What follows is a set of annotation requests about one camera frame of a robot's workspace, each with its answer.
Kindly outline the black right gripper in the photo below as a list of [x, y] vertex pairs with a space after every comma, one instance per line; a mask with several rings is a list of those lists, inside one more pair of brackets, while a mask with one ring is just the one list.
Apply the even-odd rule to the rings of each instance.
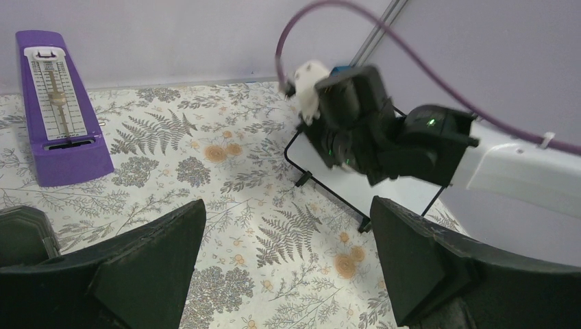
[[320, 118], [304, 125], [304, 133], [329, 169], [364, 175], [374, 186], [404, 174], [393, 160], [401, 119], [378, 69], [355, 66], [315, 84]]

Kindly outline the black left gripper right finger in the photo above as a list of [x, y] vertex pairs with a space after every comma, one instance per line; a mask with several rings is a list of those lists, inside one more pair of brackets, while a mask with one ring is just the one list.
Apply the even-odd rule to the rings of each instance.
[[492, 247], [374, 197], [370, 219], [398, 326], [579, 328], [580, 268]]

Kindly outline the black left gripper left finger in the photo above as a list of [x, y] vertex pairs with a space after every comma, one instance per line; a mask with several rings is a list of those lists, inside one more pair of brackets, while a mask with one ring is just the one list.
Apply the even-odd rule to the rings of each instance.
[[178, 328], [205, 225], [198, 199], [76, 252], [1, 266], [1, 327]]

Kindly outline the small whiteboard black frame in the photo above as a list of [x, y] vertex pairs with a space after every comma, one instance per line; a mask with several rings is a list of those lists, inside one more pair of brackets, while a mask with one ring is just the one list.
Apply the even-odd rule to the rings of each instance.
[[370, 186], [367, 178], [338, 168], [329, 169], [304, 133], [300, 123], [284, 150], [285, 159], [301, 172], [295, 186], [313, 181], [362, 216], [359, 232], [371, 230], [369, 212], [375, 196], [388, 198], [422, 216], [426, 215], [444, 188], [415, 178], [385, 180]]

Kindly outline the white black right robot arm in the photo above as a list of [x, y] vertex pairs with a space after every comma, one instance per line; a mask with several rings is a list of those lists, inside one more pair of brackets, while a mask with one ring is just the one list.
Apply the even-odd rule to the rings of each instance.
[[293, 78], [300, 128], [330, 170], [353, 173], [368, 186], [415, 178], [580, 216], [579, 156], [503, 134], [445, 106], [399, 114], [374, 66], [334, 73], [311, 61]]

